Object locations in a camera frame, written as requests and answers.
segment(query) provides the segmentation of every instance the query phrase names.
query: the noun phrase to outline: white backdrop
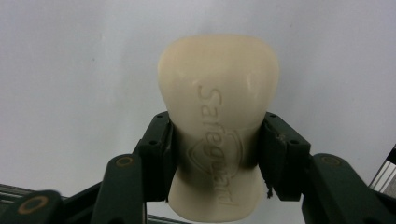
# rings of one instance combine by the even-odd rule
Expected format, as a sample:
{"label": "white backdrop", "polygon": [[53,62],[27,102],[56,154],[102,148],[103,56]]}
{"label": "white backdrop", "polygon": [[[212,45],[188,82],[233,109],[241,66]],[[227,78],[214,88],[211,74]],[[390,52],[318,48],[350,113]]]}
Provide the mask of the white backdrop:
{"label": "white backdrop", "polygon": [[[369,183],[396,142],[396,2],[0,1],[0,183],[71,196],[165,110],[156,65],[186,35],[264,39],[281,77],[269,111]],[[148,211],[178,218],[164,203]],[[239,223],[304,223],[264,200]]]}

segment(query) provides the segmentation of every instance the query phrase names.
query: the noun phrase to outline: soap bar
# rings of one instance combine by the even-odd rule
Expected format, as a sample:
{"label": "soap bar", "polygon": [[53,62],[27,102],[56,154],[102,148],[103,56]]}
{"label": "soap bar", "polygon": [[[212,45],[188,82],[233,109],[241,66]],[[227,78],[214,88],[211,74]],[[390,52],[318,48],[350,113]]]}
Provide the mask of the soap bar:
{"label": "soap bar", "polygon": [[233,221],[262,199],[257,135],[278,73],[271,48],[251,36],[190,36],[164,51],[158,79],[178,155],[169,205],[181,217]]}

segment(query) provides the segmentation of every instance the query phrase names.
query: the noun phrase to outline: bolt hole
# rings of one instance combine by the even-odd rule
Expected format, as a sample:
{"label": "bolt hole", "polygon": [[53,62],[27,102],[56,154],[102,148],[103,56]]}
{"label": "bolt hole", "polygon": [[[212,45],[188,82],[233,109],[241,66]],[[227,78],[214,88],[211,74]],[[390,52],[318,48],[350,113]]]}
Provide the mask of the bolt hole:
{"label": "bolt hole", "polygon": [[108,224],[125,224],[125,222],[120,217],[113,218],[107,223]]}
{"label": "bolt hole", "polygon": [[116,161],[116,165],[118,167],[125,167],[125,166],[130,166],[134,163],[134,159],[131,157],[121,157]]}
{"label": "bolt hole", "polygon": [[35,196],[34,198],[31,198],[21,204],[21,206],[18,208],[18,213],[21,215],[27,215],[33,213],[35,210],[42,208],[46,206],[48,203],[49,198],[46,196],[38,195]]}
{"label": "bolt hole", "polygon": [[294,145],[300,144],[300,142],[297,141],[297,140],[290,140],[290,143],[292,143],[292,144],[294,144]]}

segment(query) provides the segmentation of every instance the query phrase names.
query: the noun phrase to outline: black plastic part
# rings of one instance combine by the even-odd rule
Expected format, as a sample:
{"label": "black plastic part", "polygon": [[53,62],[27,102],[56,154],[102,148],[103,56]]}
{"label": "black plastic part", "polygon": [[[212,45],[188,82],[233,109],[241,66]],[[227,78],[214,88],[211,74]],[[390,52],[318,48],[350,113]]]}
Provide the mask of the black plastic part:
{"label": "black plastic part", "polygon": [[387,156],[387,161],[390,161],[393,164],[396,164],[396,145],[393,147],[393,150]]}
{"label": "black plastic part", "polygon": [[156,115],[139,141],[134,154],[143,162],[146,202],[167,199],[176,171],[176,152],[172,148],[173,126],[167,112]]}
{"label": "black plastic part", "polygon": [[125,154],[112,159],[106,168],[91,223],[146,223],[142,173],[142,161],[137,155]]}
{"label": "black plastic part", "polygon": [[36,191],[12,203],[0,216],[0,223],[64,223],[61,195],[53,190]]}
{"label": "black plastic part", "polygon": [[33,190],[29,189],[0,184],[0,216],[7,210],[10,204],[33,192]]}
{"label": "black plastic part", "polygon": [[190,224],[190,223],[173,220],[166,217],[149,216],[148,224]]}
{"label": "black plastic part", "polygon": [[90,223],[100,186],[101,183],[98,183],[64,200],[64,218],[66,219],[66,224]]}
{"label": "black plastic part", "polygon": [[396,199],[381,192],[375,191],[373,189],[372,191],[379,199],[379,201],[381,201],[381,203],[388,208],[388,211],[391,212],[394,216],[396,216]]}
{"label": "black plastic part", "polygon": [[[304,191],[307,204],[303,204],[303,214],[307,223],[327,223],[323,222],[326,219],[337,224],[396,223],[395,217],[341,158],[329,154],[313,156],[308,178],[315,190]],[[320,222],[311,222],[315,219],[313,209],[325,211]]]}
{"label": "black plastic part", "polygon": [[259,166],[281,201],[299,201],[311,145],[279,116],[267,112],[259,136]]}

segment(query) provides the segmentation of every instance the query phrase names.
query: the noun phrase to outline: embossed logo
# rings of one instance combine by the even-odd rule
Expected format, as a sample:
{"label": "embossed logo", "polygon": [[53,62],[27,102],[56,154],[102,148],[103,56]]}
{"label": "embossed logo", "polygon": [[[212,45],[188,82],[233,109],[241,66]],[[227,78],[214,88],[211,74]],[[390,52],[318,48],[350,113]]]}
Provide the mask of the embossed logo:
{"label": "embossed logo", "polygon": [[242,160],[242,142],[237,131],[227,130],[219,122],[220,90],[198,86],[198,98],[204,135],[187,150],[187,156],[198,170],[211,176],[218,203],[236,206],[230,183]]}

